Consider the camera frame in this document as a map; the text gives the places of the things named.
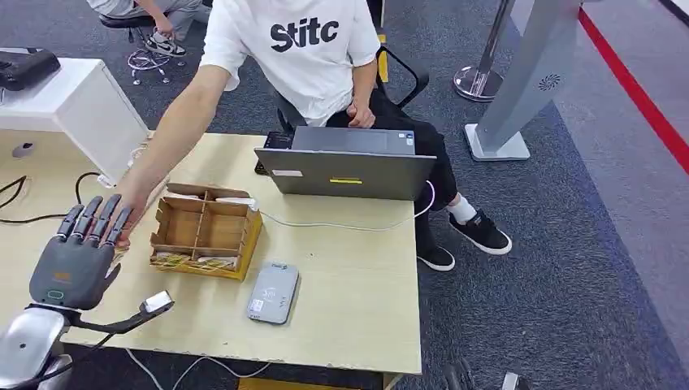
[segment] stanchion post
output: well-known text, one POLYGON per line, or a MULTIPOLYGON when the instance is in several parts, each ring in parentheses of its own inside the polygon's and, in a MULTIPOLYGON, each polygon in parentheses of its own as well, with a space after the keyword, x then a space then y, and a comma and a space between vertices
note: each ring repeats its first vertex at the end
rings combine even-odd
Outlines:
POLYGON ((465 126, 474 160, 525 160, 531 156, 519 131, 570 76, 583 1, 587 0, 534 1, 500 92, 479 123, 465 126))
POLYGON ((492 70, 498 42, 515 0, 500 0, 479 67, 464 67, 453 77, 455 91, 473 102, 492 102, 502 84, 502 76, 492 70))

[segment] gray power bank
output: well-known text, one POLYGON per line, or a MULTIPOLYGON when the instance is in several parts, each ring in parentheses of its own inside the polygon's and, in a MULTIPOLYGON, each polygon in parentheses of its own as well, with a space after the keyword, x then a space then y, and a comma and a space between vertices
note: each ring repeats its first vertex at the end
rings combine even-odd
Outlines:
POLYGON ((246 314, 257 321, 286 323, 298 279, 295 266, 276 262, 264 265, 258 272, 246 314))

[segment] floor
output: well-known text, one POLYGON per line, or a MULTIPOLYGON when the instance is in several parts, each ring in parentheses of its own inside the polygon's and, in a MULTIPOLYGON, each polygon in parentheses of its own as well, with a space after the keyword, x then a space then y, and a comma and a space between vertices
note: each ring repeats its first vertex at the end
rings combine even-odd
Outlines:
MULTIPOLYGON (((533 0, 518 0, 500 44, 505 73, 533 0)), ((476 163, 462 135, 486 106, 452 91, 459 67, 478 63, 497 1, 396 0, 387 3, 388 41, 414 55, 431 83, 408 112, 445 136, 462 192, 511 234, 513 252, 491 258, 434 214, 438 241, 457 255, 454 271, 419 265, 423 376, 399 389, 443 389, 442 369, 464 356, 483 388, 506 370, 535 389, 689 389, 689 175, 674 161, 579 31, 575 79, 523 131, 533 157, 476 163)), ((689 141, 686 75, 689 29, 657 0, 606 0, 585 6, 670 122, 689 141)), ((109 31, 82 0, 0 2, 0 47, 41 46, 62 56, 104 59, 146 123, 155 128, 189 82, 203 28, 188 39, 191 58, 134 86, 124 64, 126 34, 109 31), (46 23, 45 15, 51 15, 46 23)), ((409 88, 390 69, 392 91, 409 88)), ((223 96, 212 132, 265 133, 277 126, 255 63, 223 96)), ((136 352, 164 388, 193 357, 136 352)), ((253 363, 234 362, 237 370, 253 363)), ((179 389, 234 388, 214 366, 200 366, 179 389)), ((124 351, 104 349, 75 369, 74 389, 154 388, 124 351)), ((273 366, 265 377, 374 388, 367 373, 273 366)))

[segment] white cabinet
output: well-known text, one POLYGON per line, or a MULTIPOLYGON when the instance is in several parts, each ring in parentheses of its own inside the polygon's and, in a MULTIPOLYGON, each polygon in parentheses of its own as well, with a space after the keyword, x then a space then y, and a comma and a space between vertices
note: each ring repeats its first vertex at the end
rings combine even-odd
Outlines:
POLYGON ((115 184, 148 128, 102 60, 59 61, 60 70, 49 79, 24 91, 5 92, 0 131, 64 132, 115 184))

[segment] wooden table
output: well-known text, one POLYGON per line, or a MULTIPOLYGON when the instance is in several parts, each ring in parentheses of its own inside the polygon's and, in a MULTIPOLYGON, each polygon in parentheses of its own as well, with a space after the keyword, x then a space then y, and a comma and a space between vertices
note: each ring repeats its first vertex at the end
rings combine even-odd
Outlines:
MULTIPOLYGON (((263 136, 205 135, 172 172, 171 181, 242 189, 262 211, 290 222, 333 222, 384 227, 409 218, 411 202, 338 197, 285 196, 270 178, 254 174, 253 149, 263 136)), ((0 185, 28 175, 28 191, 0 210, 0 218, 54 214, 75 203, 76 177, 94 169, 59 133, 0 131, 0 185), (36 142, 34 154, 10 157, 14 145, 36 142)), ((84 201, 107 191, 88 178, 84 201)), ((10 194, 3 194, 0 202, 10 194)), ((101 305, 84 319, 109 323, 128 318, 141 301, 166 289, 176 300, 169 312, 109 345, 220 358, 420 374, 417 268, 414 223, 388 232, 331 227, 284 227, 269 218, 244 283, 208 276, 166 273, 148 265, 149 210, 132 234, 123 269, 101 305), (245 308, 260 266, 294 264, 300 271, 289 321, 283 326, 249 320, 245 308)), ((28 281, 58 220, 29 225, 0 224, 0 253, 6 278, 0 323, 8 323, 30 301, 28 281)), ((92 345, 102 337, 72 329, 66 342, 92 345)))

